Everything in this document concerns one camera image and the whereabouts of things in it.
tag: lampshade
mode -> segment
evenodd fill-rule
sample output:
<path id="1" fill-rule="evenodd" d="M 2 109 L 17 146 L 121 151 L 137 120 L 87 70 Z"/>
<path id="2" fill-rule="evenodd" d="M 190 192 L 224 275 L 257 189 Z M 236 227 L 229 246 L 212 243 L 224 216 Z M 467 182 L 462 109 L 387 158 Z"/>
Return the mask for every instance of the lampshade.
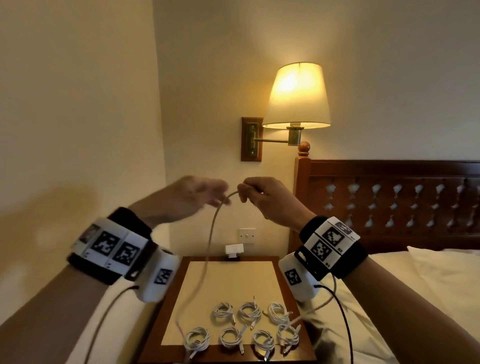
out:
<path id="1" fill-rule="evenodd" d="M 292 63 L 276 74 L 262 126 L 286 129 L 290 123 L 305 129 L 330 126 L 324 75 L 318 64 Z"/>

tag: wall outlet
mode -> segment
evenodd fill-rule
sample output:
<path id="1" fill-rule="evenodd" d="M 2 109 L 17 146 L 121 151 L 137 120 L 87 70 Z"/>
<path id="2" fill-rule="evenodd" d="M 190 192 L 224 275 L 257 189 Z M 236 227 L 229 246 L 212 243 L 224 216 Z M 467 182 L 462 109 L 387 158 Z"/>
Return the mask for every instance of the wall outlet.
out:
<path id="1" fill-rule="evenodd" d="M 255 229 L 239 229 L 239 244 L 253 244 L 256 241 Z"/>

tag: nightstand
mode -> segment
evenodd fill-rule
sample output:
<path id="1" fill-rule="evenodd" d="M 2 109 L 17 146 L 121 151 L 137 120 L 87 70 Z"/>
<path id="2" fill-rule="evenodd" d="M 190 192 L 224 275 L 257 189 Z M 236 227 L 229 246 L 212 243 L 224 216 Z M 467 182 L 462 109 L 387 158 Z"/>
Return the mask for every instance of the nightstand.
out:
<path id="1" fill-rule="evenodd" d="M 313 347 L 303 321 L 299 322 L 302 325 L 299 332 L 300 343 L 285 357 L 280 353 L 280 345 L 276 338 L 277 326 L 263 314 L 253 331 L 248 328 L 243 334 L 244 355 L 241 355 L 240 351 L 236 349 L 227 350 L 218 342 L 219 333 L 224 328 L 231 326 L 230 322 L 217 322 L 211 315 L 213 308 L 220 302 L 229 302 L 234 307 L 236 326 L 239 329 L 243 323 L 238 320 L 238 307 L 244 302 L 251 301 L 254 295 L 262 311 L 267 311 L 268 305 L 272 302 L 283 302 L 288 311 L 293 312 L 290 315 L 291 319 L 300 315 L 295 299 L 278 268 L 278 260 L 277 256 L 241 256 L 235 261 L 227 260 L 224 257 L 210 258 L 202 289 L 180 317 L 180 326 L 184 333 L 197 326 L 208 329 L 210 333 L 210 346 L 204 352 L 197 353 L 191 360 L 192 363 L 260 361 L 252 344 L 252 333 L 258 329 L 269 331 L 275 338 L 275 350 L 269 361 L 316 363 Z M 204 261 L 204 257 L 188 256 L 182 259 L 158 315 L 156 318 L 152 318 L 153 324 L 145 345 L 141 349 L 137 360 L 138 364 L 184 362 L 185 348 L 175 326 L 175 314 L 178 307 L 184 303 L 185 298 L 198 284 Z"/>

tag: left hand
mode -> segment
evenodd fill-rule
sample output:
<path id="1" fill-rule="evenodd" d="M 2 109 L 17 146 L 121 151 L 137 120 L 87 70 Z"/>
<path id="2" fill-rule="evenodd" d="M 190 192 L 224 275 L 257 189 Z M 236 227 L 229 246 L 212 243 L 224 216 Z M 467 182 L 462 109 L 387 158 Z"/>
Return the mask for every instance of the left hand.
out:
<path id="1" fill-rule="evenodd" d="M 128 208 L 153 229 L 192 216 L 205 204 L 220 206 L 227 190 L 228 183 L 223 180 L 185 176 Z"/>

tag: bed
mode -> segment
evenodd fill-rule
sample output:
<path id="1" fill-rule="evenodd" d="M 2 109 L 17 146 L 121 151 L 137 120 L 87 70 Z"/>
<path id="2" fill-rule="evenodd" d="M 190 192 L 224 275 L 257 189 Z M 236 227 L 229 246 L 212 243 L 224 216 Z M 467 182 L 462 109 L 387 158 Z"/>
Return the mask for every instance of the bed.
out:
<path id="1" fill-rule="evenodd" d="M 315 160 L 302 142 L 295 196 L 317 215 L 336 216 L 361 236 L 371 257 L 480 340 L 480 162 Z M 288 252 L 301 244 L 290 233 Z M 443 272 L 444 266 L 459 267 Z M 330 277 L 323 283 L 332 286 Z M 346 310 L 357 364 L 397 363 L 346 286 Z M 458 304 L 455 297 L 467 297 Z M 320 292 L 309 308 L 328 297 Z M 342 316 L 333 304 L 304 316 L 322 363 L 348 363 Z"/>

